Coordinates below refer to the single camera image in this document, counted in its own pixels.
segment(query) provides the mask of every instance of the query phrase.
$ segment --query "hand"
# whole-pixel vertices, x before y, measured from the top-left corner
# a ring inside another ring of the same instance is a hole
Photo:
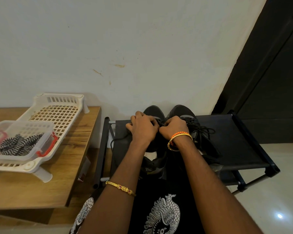
[[[139,111],[136,112],[135,116],[131,116],[130,120],[131,123],[127,123],[126,128],[133,134],[133,141],[149,146],[159,128],[157,121],[154,117]]]
[[[180,119],[180,117],[178,117],[178,116],[174,116],[174,117],[168,119],[165,123],[165,126],[160,127],[159,131],[162,134],[162,136],[167,140],[170,140],[171,137],[175,133],[180,132],[180,131],[184,131],[184,132],[189,133],[189,129],[186,125],[186,122],[184,120]]]

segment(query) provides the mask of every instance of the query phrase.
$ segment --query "forearm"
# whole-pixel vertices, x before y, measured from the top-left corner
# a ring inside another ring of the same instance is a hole
[[[110,181],[136,193],[140,167],[147,144],[132,141]],[[79,233],[127,233],[134,197],[107,185],[84,220]]]
[[[210,169],[186,136],[175,141],[184,160],[196,207],[207,234],[261,234],[257,224]]]

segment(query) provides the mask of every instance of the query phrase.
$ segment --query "clear plastic container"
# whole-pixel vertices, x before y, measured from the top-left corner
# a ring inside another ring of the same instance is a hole
[[[17,134],[20,134],[24,138],[39,134],[43,134],[43,136],[29,153],[25,152],[21,156],[3,155],[0,152],[0,162],[9,162],[9,160],[27,162],[37,157],[46,156],[58,140],[53,128],[54,124],[52,122],[1,121],[0,144],[3,140],[15,137]]]

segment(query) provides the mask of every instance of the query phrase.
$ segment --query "red handle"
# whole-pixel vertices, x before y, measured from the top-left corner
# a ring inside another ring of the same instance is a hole
[[[40,151],[37,151],[36,154],[38,155],[38,157],[45,157],[50,151],[51,149],[55,146],[55,143],[58,140],[58,137],[55,135],[55,133],[52,133],[52,137],[54,138],[54,140],[51,142],[51,145],[49,146],[49,148],[46,150],[45,153],[41,153]]]

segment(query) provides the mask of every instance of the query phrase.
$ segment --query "shoe tongue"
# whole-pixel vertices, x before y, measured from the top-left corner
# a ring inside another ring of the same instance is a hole
[[[189,117],[189,118],[194,118],[193,116],[190,116],[190,115],[182,115],[180,117]]]

